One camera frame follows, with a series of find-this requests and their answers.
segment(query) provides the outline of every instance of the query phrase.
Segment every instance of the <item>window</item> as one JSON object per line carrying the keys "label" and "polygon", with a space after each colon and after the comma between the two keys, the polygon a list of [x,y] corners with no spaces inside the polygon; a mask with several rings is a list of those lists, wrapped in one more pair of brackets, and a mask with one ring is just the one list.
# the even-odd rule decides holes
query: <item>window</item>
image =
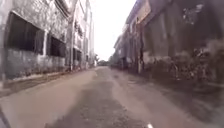
{"label": "window", "polygon": [[65,43],[61,40],[48,35],[47,41],[47,55],[56,57],[65,57]]}
{"label": "window", "polygon": [[8,48],[43,53],[44,31],[14,13],[9,21]]}

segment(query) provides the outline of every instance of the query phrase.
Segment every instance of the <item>concrete wall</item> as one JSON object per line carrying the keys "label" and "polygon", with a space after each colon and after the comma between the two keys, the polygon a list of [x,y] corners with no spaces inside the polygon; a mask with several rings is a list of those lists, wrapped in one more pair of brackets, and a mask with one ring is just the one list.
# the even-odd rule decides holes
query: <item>concrete wall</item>
{"label": "concrete wall", "polygon": [[8,49],[6,52],[7,70],[5,70],[5,74],[7,79],[64,70],[65,58],[42,56],[33,52],[15,49]]}
{"label": "concrete wall", "polygon": [[70,32],[67,31],[68,19],[56,7],[54,1],[0,0],[0,51],[2,53],[5,50],[4,55],[0,56],[0,62],[2,62],[2,57],[5,57],[5,66],[0,63],[0,73],[2,69],[5,69],[6,79],[13,79],[32,74],[62,71],[65,67],[65,58],[2,47],[6,43],[4,42],[6,38],[3,38],[6,37],[4,33],[7,35],[9,31],[7,20],[11,11],[64,43],[71,42],[67,34]]}
{"label": "concrete wall", "polygon": [[190,54],[206,48],[210,40],[221,41],[222,27],[213,7],[206,0],[174,0],[164,6],[143,29],[145,61]]}

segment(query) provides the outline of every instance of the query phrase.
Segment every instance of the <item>wall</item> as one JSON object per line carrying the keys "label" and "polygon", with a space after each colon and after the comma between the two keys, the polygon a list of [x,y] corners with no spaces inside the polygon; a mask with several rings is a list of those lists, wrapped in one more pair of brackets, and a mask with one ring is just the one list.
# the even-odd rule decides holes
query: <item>wall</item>
{"label": "wall", "polygon": [[7,35],[9,32],[10,22],[7,20],[11,11],[64,43],[71,42],[71,38],[67,36],[68,18],[61,13],[54,1],[0,0],[0,62],[3,57],[5,58],[4,63],[0,63],[0,73],[2,69],[6,69],[4,71],[6,79],[13,79],[35,73],[62,71],[65,66],[65,58],[2,48],[4,41],[7,40],[2,37],[7,37],[4,34]]}
{"label": "wall", "polygon": [[8,49],[6,52],[7,70],[5,73],[7,79],[64,70],[65,58],[42,56],[14,49]]}
{"label": "wall", "polygon": [[214,8],[206,0],[174,0],[161,10],[143,30],[146,62],[190,54],[222,38]]}

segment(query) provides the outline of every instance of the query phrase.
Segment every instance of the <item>overcast sky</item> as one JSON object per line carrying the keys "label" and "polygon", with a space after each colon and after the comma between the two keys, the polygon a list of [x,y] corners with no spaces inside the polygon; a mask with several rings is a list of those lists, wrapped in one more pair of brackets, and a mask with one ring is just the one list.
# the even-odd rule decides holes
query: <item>overcast sky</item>
{"label": "overcast sky", "polygon": [[92,2],[95,33],[95,53],[108,60],[114,43],[136,0],[90,0]]}

